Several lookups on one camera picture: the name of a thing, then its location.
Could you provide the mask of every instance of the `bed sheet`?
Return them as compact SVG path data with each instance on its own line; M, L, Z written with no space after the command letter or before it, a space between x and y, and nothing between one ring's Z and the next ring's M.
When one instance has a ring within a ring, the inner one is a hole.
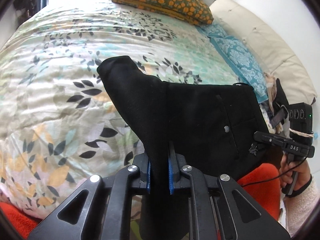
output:
M110 0L44 8L0 50L0 201L43 219L144 151L96 72L122 55L163 81L238 81L188 23Z

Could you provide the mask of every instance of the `black cuff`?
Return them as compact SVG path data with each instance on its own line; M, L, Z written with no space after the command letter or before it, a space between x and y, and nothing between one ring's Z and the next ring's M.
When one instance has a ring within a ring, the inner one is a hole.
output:
M304 192L304 191L307 189L307 187L309 187L309 185L311 184L311 182L312 182L312 175L310 175L310 179L309 179L309 181L308 181L305 185L303 185L303 186L302 186L300 189L298 189L298 190L292 191L292 194L291 194L291 195L286 195L286 197L292 198L292 197L296 197L296 196L300 195L302 192Z

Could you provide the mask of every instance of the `metal button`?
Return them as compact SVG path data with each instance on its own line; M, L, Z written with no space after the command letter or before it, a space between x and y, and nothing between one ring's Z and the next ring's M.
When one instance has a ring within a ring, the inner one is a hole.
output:
M95 182L98 182L100 180L100 176L99 175L92 175L90 177L90 181L95 183Z
M128 171L130 171L130 172L136 171L137 169L138 169L138 167L136 165L130 165L128 167Z
M227 174L222 174L222 175L220 176L220 179L223 180L223 181L229 181L229 180L230 180L230 177L229 177L229 175L227 175Z
M182 169L183 169L184 171L192 171L192 167L191 167L190 165L184 165L184 166L182 167Z

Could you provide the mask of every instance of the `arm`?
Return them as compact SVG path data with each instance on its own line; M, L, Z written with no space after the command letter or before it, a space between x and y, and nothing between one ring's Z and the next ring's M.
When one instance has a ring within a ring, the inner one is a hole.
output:
M286 164L286 155L281 160L280 173L286 172L288 169L296 166L297 163L292 162ZM317 189L315 181L312 180L308 162L305 161L301 166L295 169L299 173L296 186L292 196L284 198L286 207L286 229L291 236L293 236L301 225L305 222L310 215L318 199L320 192ZM292 182L292 171L280 177L282 187L287 183Z

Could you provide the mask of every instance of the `human hand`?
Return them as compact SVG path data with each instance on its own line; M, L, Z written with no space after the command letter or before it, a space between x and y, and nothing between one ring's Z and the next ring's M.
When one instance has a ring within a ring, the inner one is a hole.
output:
M279 175L286 172L287 170L293 168L294 166L298 165L300 162L290 162L287 164L287 154L284 154L281 160L281 168L279 169ZM298 172L298 179L296 185L294 186L293 190L299 190L302 186L306 185L310 180L311 171L307 160L303 162L299 167L295 168L293 171ZM292 183L292 171L282 175L280 177L280 185L281 187L285 187L287 184Z

